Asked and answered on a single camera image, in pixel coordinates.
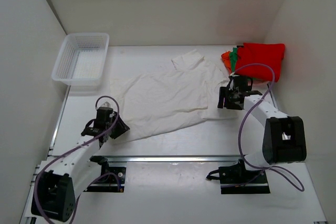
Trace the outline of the white t shirt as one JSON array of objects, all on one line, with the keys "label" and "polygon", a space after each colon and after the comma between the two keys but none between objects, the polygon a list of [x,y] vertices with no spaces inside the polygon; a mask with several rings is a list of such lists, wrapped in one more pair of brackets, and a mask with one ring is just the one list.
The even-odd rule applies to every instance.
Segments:
[{"label": "white t shirt", "polygon": [[110,78],[110,93],[130,128],[116,138],[125,143],[173,132],[208,120],[236,118],[217,107],[219,89],[228,77],[197,50],[172,59],[172,70],[132,78]]}]

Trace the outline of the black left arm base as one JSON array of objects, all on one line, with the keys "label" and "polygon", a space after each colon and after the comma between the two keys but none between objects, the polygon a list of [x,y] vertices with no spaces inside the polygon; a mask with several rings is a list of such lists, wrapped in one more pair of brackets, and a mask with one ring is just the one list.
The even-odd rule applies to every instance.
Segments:
[{"label": "black left arm base", "polygon": [[95,193],[123,193],[127,174],[126,164],[115,164],[103,156],[94,156],[90,161],[101,168],[101,178],[91,184],[86,191]]}]

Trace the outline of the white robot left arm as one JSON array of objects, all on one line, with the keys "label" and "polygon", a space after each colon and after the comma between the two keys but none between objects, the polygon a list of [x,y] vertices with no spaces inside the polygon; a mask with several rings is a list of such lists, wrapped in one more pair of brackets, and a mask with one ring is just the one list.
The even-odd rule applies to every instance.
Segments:
[{"label": "white robot left arm", "polygon": [[129,130],[113,108],[100,107],[90,120],[76,150],[44,167],[34,189],[31,212],[50,221],[73,222],[79,197],[92,184],[109,186],[109,192],[123,192],[124,172],[109,166],[98,156],[103,144]]}]

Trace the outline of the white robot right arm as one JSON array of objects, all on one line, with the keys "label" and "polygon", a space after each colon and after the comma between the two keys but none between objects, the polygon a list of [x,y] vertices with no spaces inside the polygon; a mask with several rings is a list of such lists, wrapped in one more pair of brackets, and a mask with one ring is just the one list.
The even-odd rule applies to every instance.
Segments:
[{"label": "white robot right arm", "polygon": [[242,123],[251,115],[264,127],[261,150],[241,154],[243,164],[235,169],[236,178],[241,182],[253,178],[255,170],[269,169],[276,164],[302,162],[307,157],[303,120],[279,111],[252,87],[251,78],[230,76],[228,85],[219,89],[217,105],[219,109],[245,110]]}]

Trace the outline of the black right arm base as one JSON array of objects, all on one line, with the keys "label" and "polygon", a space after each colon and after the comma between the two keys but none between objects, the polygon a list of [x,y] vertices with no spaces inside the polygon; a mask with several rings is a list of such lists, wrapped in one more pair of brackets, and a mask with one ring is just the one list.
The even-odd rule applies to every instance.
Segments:
[{"label": "black right arm base", "polygon": [[220,166],[208,173],[206,179],[220,182],[222,195],[269,194],[266,173],[263,170],[247,170],[240,159],[231,166]]}]

